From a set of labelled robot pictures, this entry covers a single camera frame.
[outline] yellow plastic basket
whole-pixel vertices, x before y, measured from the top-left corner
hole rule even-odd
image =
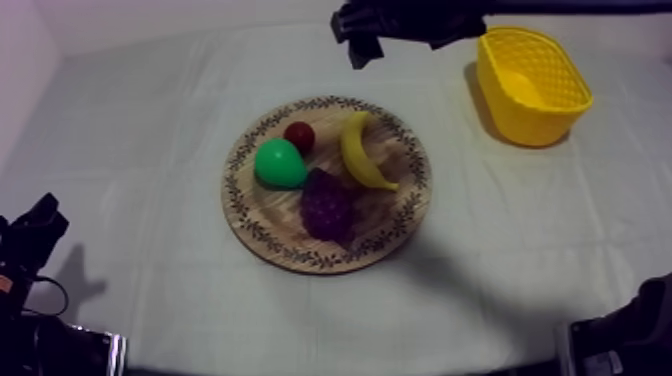
[[[495,126],[514,143],[553,144],[593,104],[567,53],[544,34],[491,28],[479,38],[477,65]]]

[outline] yellow banana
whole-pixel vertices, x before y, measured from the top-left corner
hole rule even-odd
[[[350,174],[362,185],[396,192],[399,189],[399,184],[387,181],[362,147],[362,131],[367,125],[368,116],[368,112],[359,111],[346,120],[341,132],[343,161]]]

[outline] white tablecloth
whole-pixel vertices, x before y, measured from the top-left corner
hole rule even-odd
[[[387,57],[362,71],[326,25],[70,58],[0,178],[0,213],[54,192],[71,226],[43,272],[70,292],[64,318],[129,336],[134,366],[429,375],[549,357],[555,324],[607,313],[672,271],[672,71],[565,42],[595,106],[545,150],[484,131],[473,40],[436,52],[386,40]],[[219,192],[246,127],[325,94],[402,118],[429,154],[434,195],[403,252],[317,278],[250,254]],[[58,299],[36,288],[31,304]]]

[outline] red cherry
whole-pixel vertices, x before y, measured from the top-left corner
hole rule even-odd
[[[302,121],[290,124],[283,135],[285,140],[296,146],[302,156],[306,156],[315,144],[315,132],[313,128]]]

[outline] plastic fruit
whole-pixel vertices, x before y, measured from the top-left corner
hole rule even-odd
[[[315,168],[308,174],[300,201],[303,227],[310,236],[328,241],[345,240],[354,221],[354,208],[341,182]]]
[[[315,132],[313,128],[302,121],[290,124],[283,134],[285,140],[296,146],[301,155],[306,156],[313,149],[315,144]]]
[[[366,127],[368,112],[355,112],[346,120],[341,132],[341,154],[345,167],[363,186],[397,191],[399,184],[385,179],[378,167],[369,159],[362,146],[362,131]]]
[[[259,146],[254,158],[254,172],[266,184],[283,188],[301,186],[308,175],[299,151],[291,142],[281,138],[268,140]]]

